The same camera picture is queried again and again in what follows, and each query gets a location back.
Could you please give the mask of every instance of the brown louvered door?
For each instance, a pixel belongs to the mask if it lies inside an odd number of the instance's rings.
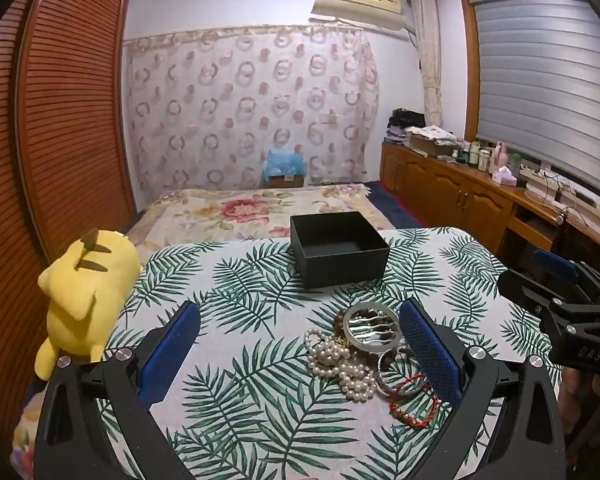
[[[128,0],[35,0],[18,80],[18,152],[51,259],[90,228],[135,214],[121,133]]]
[[[47,300],[37,279],[46,267],[29,220],[15,163],[13,85],[30,0],[16,0],[0,20],[0,454],[10,450],[33,360],[45,334]]]

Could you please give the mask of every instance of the blue carpet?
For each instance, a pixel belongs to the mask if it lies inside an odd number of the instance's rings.
[[[380,182],[365,182],[365,186],[371,190],[371,193],[367,196],[369,201],[380,210],[396,229],[422,227],[422,224],[403,208],[398,199],[389,193]]]

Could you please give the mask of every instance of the bolt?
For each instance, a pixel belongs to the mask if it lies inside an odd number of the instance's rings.
[[[116,359],[118,361],[126,361],[133,354],[133,350],[131,348],[121,348],[116,352]]]
[[[58,368],[67,368],[68,365],[71,364],[71,358],[68,355],[63,355],[58,359],[56,364],[58,365]]]
[[[472,346],[469,348],[469,355],[474,359],[480,360],[486,357],[487,352],[485,352],[484,349],[480,348],[479,346]]]
[[[531,363],[531,365],[535,368],[540,368],[544,364],[542,362],[542,358],[538,357],[537,355],[529,356],[529,363]]]

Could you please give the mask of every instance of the curtain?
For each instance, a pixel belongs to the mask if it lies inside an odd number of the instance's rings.
[[[270,152],[301,155],[314,182],[363,180],[379,94],[359,29],[205,30],[127,47],[127,126],[148,200],[260,187]]]
[[[440,25],[436,0],[411,0],[416,25],[427,126],[440,126]]]

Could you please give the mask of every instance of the wall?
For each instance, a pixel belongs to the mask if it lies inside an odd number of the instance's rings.
[[[464,137],[466,38],[461,0],[436,0],[440,21],[442,128]]]
[[[130,0],[125,38],[201,28],[301,25],[310,23],[313,4],[314,0]],[[418,53],[407,35],[397,36],[369,33],[378,64],[380,102],[365,150],[368,180],[378,179],[382,138],[392,110],[403,107],[424,111]],[[138,208],[143,208],[138,197],[136,193]]]

